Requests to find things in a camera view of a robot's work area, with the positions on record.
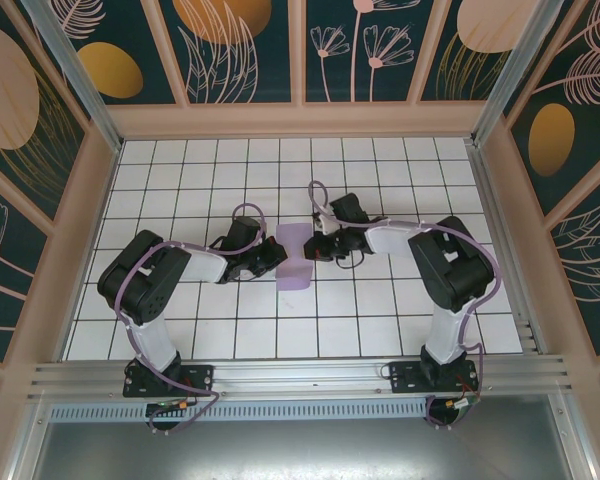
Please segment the purple paper sheet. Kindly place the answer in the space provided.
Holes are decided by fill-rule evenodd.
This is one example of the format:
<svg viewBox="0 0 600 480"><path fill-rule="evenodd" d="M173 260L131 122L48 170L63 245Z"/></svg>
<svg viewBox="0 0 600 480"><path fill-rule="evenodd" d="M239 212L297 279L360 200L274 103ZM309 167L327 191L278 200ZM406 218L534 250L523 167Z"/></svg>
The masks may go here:
<svg viewBox="0 0 600 480"><path fill-rule="evenodd" d="M279 224L275 238L284 248L287 258L276 267L278 291L298 291L310 286L313 261L305 257L304 245L312 238L310 223Z"/></svg>

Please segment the grey metal sheet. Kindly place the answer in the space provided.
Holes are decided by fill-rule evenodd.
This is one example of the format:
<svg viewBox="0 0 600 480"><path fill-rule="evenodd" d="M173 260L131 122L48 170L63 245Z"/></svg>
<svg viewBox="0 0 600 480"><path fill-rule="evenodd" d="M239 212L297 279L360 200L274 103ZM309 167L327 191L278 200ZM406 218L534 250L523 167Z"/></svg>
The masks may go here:
<svg viewBox="0 0 600 480"><path fill-rule="evenodd" d="M52 424L17 480L600 480L545 415L473 419L209 422L171 437L140 424Z"/></svg>

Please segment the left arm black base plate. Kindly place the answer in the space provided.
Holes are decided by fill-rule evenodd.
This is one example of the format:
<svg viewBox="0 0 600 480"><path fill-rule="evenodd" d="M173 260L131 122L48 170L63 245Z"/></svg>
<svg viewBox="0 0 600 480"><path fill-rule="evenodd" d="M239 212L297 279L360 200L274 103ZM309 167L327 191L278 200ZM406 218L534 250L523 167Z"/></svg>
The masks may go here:
<svg viewBox="0 0 600 480"><path fill-rule="evenodd" d="M211 365L181 366L176 382L189 388L210 391L213 386ZM192 396L192 393L165 382L154 375L147 367L136 362L124 369L125 380L122 395L124 398L176 398Z"/></svg>

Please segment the aluminium side rail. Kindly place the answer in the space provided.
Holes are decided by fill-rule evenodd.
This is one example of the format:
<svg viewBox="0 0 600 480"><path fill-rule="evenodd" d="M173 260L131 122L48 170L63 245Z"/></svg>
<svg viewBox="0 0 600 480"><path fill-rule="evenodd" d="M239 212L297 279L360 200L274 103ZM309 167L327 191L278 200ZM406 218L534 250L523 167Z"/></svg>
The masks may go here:
<svg viewBox="0 0 600 480"><path fill-rule="evenodd" d="M481 150L472 144L466 146L469 163L476 181L481 203L502 271L504 287L512 309L514 323L524 354L547 354L547 346L531 304L529 290L522 275L513 238L506 224L497 192L492 184L488 165Z"/></svg>

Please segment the aluminium mounting rail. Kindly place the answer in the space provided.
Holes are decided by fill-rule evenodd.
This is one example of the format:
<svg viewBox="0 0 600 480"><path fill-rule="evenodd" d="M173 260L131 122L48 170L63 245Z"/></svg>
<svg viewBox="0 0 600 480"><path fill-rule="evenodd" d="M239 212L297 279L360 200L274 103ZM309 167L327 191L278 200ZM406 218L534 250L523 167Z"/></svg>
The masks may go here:
<svg viewBox="0 0 600 480"><path fill-rule="evenodd" d="M218 360L213 390L226 401L388 398L386 359ZM34 368L30 401L122 402L124 361L67 361ZM558 355L487 355L482 396L566 394L572 381Z"/></svg>

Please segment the aluminium frame post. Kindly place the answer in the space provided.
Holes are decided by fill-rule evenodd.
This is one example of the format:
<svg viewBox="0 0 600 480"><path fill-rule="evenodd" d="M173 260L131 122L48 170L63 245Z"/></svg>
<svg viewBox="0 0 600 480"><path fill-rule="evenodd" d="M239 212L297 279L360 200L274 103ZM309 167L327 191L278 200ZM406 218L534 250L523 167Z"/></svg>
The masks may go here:
<svg viewBox="0 0 600 480"><path fill-rule="evenodd" d="M470 145L474 149L480 149L493 131L505 106L559 16L563 3L564 0L539 0L534 7L471 131Z"/></svg>
<svg viewBox="0 0 600 480"><path fill-rule="evenodd" d="M46 0L21 0L33 24L39 28L42 38L64 69L82 104L103 135L107 145L118 154L122 137L109 114L101 95L89 78L76 50L57 22Z"/></svg>

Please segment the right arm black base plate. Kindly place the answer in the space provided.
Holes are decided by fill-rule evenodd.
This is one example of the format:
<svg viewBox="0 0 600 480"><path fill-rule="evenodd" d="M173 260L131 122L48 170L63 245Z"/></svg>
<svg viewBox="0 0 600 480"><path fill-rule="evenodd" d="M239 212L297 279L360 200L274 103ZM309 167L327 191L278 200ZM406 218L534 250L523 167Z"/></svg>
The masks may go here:
<svg viewBox="0 0 600 480"><path fill-rule="evenodd" d="M393 393L461 394L476 391L479 387L476 365L467 359L457 359L442 366L421 360L399 361L389 363L388 367Z"/></svg>

